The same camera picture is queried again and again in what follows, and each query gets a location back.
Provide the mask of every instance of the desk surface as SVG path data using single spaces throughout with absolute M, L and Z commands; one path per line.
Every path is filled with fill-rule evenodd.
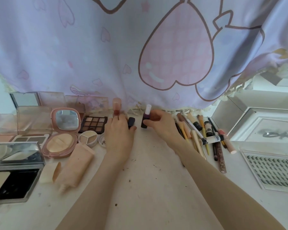
M 106 229 L 223 229 L 178 156 L 152 129 L 140 128 L 141 117 L 136 117 L 135 125 L 134 147 L 116 181 Z M 57 185 L 38 183 L 26 203 L 0 205 L 0 230 L 54 230 L 104 157 L 100 145 L 93 149 L 96 155 L 77 188 L 60 196 Z M 262 190 L 241 154 L 223 151 L 225 176 L 288 230 L 288 195 Z M 218 168 L 212 155 L 206 157 Z

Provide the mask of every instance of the pink compact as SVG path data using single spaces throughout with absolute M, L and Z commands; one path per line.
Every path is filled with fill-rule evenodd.
M 51 112 L 52 135 L 44 144 L 42 153 L 48 158 L 68 157 L 73 152 L 77 142 L 77 132 L 80 130 L 80 114 L 73 108 L 55 108 Z

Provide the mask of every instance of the black compact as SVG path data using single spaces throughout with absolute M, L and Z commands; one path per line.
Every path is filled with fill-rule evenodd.
M 26 202 L 44 166 L 37 142 L 0 143 L 0 204 Z

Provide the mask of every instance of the mirror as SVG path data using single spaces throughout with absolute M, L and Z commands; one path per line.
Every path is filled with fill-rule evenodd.
M 71 131 L 79 127 L 79 117 L 73 110 L 59 110 L 56 112 L 56 124 L 60 130 Z

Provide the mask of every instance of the white lid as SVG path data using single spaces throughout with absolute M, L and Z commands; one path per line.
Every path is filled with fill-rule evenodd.
M 149 115 L 149 114 L 150 114 L 150 110 L 151 110 L 151 105 L 150 105 L 150 104 L 147 104 L 147 105 L 146 105 L 146 109 L 145 109 L 145 114 L 146 114 L 146 115 Z

